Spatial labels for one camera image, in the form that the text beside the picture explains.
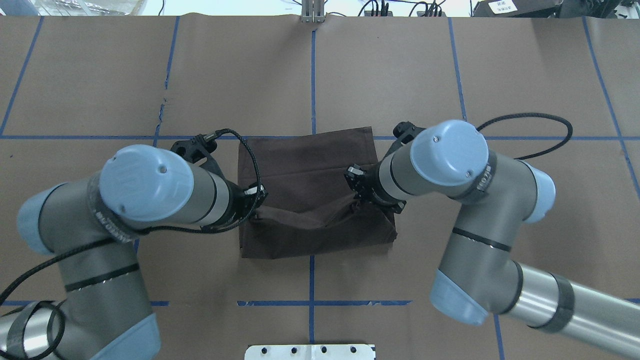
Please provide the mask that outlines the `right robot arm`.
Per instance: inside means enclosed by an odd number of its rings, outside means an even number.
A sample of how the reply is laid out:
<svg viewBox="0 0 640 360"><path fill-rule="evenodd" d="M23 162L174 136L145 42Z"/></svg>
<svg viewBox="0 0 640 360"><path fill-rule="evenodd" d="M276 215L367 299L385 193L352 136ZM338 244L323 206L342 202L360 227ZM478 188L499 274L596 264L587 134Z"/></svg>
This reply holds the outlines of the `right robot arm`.
<svg viewBox="0 0 640 360"><path fill-rule="evenodd" d="M553 207L553 179L494 152L476 126L447 120L398 123L384 158L344 177L355 199L400 214L408 200L438 193L461 204L435 273L430 303L455 321L482 325L490 314L639 358L639 306L511 258L519 230Z"/></svg>

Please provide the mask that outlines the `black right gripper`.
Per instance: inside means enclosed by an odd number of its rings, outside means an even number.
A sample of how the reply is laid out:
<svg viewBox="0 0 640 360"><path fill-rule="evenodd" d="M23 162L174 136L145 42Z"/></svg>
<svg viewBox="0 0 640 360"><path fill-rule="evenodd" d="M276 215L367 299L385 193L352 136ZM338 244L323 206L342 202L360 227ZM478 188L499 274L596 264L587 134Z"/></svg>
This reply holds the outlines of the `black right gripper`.
<svg viewBox="0 0 640 360"><path fill-rule="evenodd" d="M384 160L390 160L391 155L413 141L424 127L414 125L411 121L401 121L393 128L393 136L396 140L386 151ZM350 165L343 173L349 188L355 193L354 199L371 203L384 212L401 214L407 204L406 200L393 198L382 186L380 180L380 167L382 162L378 162L370 169L365 169L358 164Z"/></svg>

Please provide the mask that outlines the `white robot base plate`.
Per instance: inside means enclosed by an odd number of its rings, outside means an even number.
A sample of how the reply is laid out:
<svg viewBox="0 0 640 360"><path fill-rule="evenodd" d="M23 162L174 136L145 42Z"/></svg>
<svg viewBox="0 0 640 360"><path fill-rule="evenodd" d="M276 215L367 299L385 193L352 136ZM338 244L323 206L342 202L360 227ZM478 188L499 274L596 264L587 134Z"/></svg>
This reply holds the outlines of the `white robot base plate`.
<svg viewBox="0 0 640 360"><path fill-rule="evenodd" d="M245 360L376 360L373 344L263 344L251 345Z"/></svg>

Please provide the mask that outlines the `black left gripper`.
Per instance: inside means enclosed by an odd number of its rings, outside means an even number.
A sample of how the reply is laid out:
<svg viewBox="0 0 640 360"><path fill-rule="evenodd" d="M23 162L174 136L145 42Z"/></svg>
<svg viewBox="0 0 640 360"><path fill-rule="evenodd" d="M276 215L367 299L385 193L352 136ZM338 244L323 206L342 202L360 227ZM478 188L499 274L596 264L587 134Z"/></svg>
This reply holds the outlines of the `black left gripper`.
<svg viewBox="0 0 640 360"><path fill-rule="evenodd" d="M228 180L213 157L218 146L217 139L224 136L223 132L197 134L190 139L174 142L170 148L171 152L189 164L195 166L201 162L199 168L203 169L213 182L214 195L210 208L206 215L196 222L200 228L237 228L254 214L268 196L262 182L258 160L249 142L237 132L231 135L238 139L253 165L256 181L249 187L242 188Z"/></svg>

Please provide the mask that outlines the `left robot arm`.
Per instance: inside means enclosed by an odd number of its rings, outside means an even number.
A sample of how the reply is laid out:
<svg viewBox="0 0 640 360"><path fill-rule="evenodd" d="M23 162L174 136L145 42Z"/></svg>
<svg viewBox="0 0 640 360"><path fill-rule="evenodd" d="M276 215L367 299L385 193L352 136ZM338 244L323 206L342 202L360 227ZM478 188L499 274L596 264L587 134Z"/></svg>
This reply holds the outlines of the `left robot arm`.
<svg viewBox="0 0 640 360"><path fill-rule="evenodd" d="M102 169L28 198L18 234L49 257L18 276L4 302L58 265L66 299L1 317L3 360L151 360L162 348L134 243L156 231L210 235L246 222L266 196L249 142L231 129L169 150L129 145Z"/></svg>

